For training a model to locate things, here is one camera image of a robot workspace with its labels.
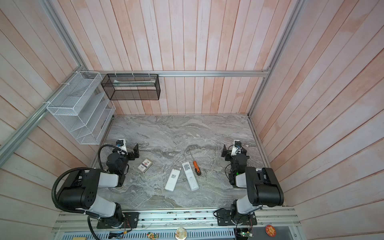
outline qr code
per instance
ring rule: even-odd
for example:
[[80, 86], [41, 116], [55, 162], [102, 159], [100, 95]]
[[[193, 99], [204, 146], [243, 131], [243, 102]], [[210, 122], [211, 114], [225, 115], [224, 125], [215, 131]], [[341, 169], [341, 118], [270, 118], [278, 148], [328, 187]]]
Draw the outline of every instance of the qr code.
[[187, 170], [189, 170], [189, 169], [191, 169], [191, 167], [190, 167], [189, 164], [184, 165], [184, 171], [187, 171]]

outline screwdriver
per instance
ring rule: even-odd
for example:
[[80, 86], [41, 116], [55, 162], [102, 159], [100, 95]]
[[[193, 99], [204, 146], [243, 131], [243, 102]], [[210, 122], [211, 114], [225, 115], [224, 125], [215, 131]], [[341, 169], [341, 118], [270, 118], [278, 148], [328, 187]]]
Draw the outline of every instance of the screwdriver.
[[190, 154], [191, 157], [192, 157], [193, 165], [195, 166], [195, 172], [196, 172], [196, 174], [197, 174], [198, 176], [200, 176], [200, 175], [201, 175], [200, 168], [199, 168], [199, 166], [197, 165], [197, 162], [196, 162], [195, 159], [193, 158], [192, 153], [191, 153], [191, 151], [190, 151], [189, 149], [188, 149], [188, 152], [189, 152], [189, 154]]

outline red round sticker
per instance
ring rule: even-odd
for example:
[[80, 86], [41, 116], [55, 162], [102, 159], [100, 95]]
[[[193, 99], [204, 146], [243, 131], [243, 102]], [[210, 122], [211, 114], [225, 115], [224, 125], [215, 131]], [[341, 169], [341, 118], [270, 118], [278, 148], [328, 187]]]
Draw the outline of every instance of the red round sticker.
[[276, 229], [272, 225], [267, 225], [265, 226], [265, 232], [268, 234], [270, 237], [276, 236]]

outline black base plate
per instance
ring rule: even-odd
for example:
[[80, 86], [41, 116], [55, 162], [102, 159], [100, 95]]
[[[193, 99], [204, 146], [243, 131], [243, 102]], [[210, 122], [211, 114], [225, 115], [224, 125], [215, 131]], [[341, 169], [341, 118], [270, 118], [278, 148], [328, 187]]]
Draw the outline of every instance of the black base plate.
[[[231, 217], [231, 210], [218, 210], [216, 212], [217, 214], [217, 224], [219, 226], [232, 226], [232, 225], [236, 225], [237, 224], [237, 220], [234, 219], [232, 220], [232, 217]], [[242, 217], [239, 219], [239, 223], [238, 223], [238, 226], [241, 226], [241, 225], [256, 225], [257, 222], [256, 222], [256, 216], [255, 214], [249, 214], [247, 217]]]
[[[137, 222], [139, 220], [139, 213], [138, 212], [124, 212], [123, 214], [129, 220], [129, 224], [131, 225], [131, 227], [132, 228], [136, 228], [137, 227]], [[109, 226], [107, 224], [104, 224], [104, 223], [102, 223], [100, 221], [97, 223], [96, 228], [97, 229], [116, 229], [116, 228], [112, 228], [111, 226]]]

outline wooden plank wall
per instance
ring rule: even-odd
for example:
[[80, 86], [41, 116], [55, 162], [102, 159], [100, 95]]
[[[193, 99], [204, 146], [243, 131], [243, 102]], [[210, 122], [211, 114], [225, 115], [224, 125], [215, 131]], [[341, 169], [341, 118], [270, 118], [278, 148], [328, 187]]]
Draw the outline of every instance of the wooden plank wall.
[[384, 1], [308, 1], [252, 120], [308, 239], [384, 238]]
[[[0, 145], [76, 68], [38, 1], [0, 1]], [[0, 169], [2, 237], [44, 239], [59, 214], [53, 182], [87, 166], [94, 148], [47, 116]]]
[[[52, 0], [90, 70], [263, 70], [297, 0]], [[161, 78], [118, 114], [247, 113], [261, 78]]]

